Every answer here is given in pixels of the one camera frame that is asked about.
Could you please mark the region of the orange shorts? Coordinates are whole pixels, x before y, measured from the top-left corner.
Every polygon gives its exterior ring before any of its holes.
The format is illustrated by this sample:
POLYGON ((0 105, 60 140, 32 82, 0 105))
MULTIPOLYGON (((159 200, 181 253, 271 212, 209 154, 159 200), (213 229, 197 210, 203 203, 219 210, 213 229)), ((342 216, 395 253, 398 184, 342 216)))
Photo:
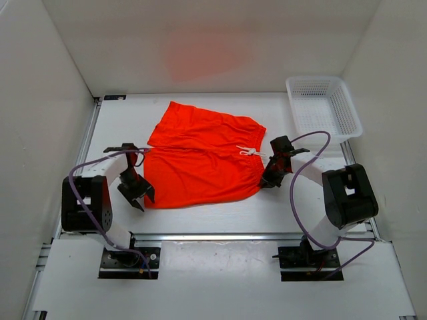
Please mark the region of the orange shorts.
POLYGON ((266 128, 250 117, 170 102, 147 144, 150 209, 241 201, 260 190, 266 128))

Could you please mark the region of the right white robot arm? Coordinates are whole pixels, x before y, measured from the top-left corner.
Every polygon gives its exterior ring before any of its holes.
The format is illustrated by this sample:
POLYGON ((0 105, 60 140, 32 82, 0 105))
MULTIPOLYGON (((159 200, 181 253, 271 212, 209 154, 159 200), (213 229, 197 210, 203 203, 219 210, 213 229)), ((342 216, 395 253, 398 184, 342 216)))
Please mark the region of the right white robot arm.
POLYGON ((358 163, 338 167, 322 157, 328 148, 331 135, 314 131, 296 138, 323 134, 326 142, 315 153, 309 149, 296 149, 288 136, 270 141, 273 155, 262 173, 262 189, 280 187, 286 175, 291 174, 289 199, 292 214, 304 236, 300 243, 300 260, 313 267, 323 258, 325 251, 335 249, 355 225, 377 216, 378 202, 365 168, 358 163), (306 229, 295 204, 295 184, 299 176, 322 187, 325 216, 312 229, 306 229))

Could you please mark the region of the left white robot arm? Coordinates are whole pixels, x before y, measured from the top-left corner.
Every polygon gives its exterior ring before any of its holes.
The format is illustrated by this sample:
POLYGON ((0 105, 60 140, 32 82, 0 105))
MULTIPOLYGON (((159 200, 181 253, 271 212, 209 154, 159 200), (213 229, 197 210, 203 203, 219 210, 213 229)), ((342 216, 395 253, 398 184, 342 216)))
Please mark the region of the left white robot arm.
POLYGON ((98 235, 105 246, 117 251, 118 261, 126 267, 137 264, 140 251, 133 246, 132 232, 113 219, 109 188, 119 181, 118 191, 134 209, 144 211, 145 198, 154 204, 154 186, 137 172, 148 152, 133 143, 108 147, 103 157, 74 167, 62 182, 62 229, 98 235))

